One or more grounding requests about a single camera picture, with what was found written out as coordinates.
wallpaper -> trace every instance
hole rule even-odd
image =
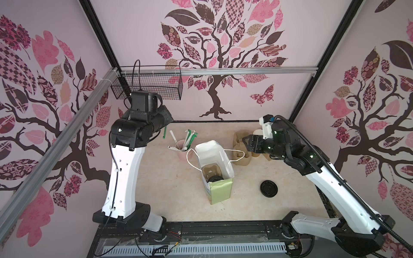
[[[297,126],[395,231],[413,241],[413,17],[403,0],[365,4]],[[309,119],[312,125],[307,126]],[[388,257],[413,254],[386,234]]]
[[[121,65],[140,59],[142,65],[166,69],[208,69],[316,66],[349,2],[164,0],[159,5],[122,0],[115,6],[111,1],[93,5]],[[316,28],[318,35],[309,35]],[[289,116],[309,76],[183,76],[182,99],[165,104],[176,120],[257,120],[268,110]],[[177,80],[172,76],[163,86]]]
[[[110,68],[77,1],[15,2],[2,12],[1,207]],[[105,92],[3,241],[3,256],[86,255],[97,228],[92,214],[109,185],[108,132],[125,110]],[[78,248],[61,254],[68,243]]]

marble patterned surface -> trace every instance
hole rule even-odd
[[[211,205],[205,194],[201,175],[188,163],[180,161],[174,140],[185,137],[185,130],[196,130],[196,144],[216,140],[224,149],[232,149],[235,131],[259,129],[256,123],[172,123],[166,138],[150,142],[142,158],[136,184],[136,201],[151,205],[151,211],[168,221],[280,220],[289,211],[328,218],[316,187],[283,161],[268,161],[262,155],[247,166],[233,165],[235,178],[231,197]],[[196,156],[190,160],[196,164]],[[272,180],[278,186],[273,198],[262,195],[259,186]]]

black plastic lid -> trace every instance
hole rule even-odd
[[[270,180],[262,182],[260,187],[261,193],[266,197],[274,197],[278,193],[277,185]]]
[[[213,175],[209,178],[208,182],[216,182],[219,180],[223,180],[223,178],[220,175]]]

wire basket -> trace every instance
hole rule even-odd
[[[121,66],[130,69],[133,66]],[[164,67],[166,70],[156,72],[155,67]],[[111,85],[116,99],[125,99],[127,92],[144,90],[161,95],[162,99],[181,100],[182,75],[179,66],[174,65],[139,65],[138,73],[122,73]]]

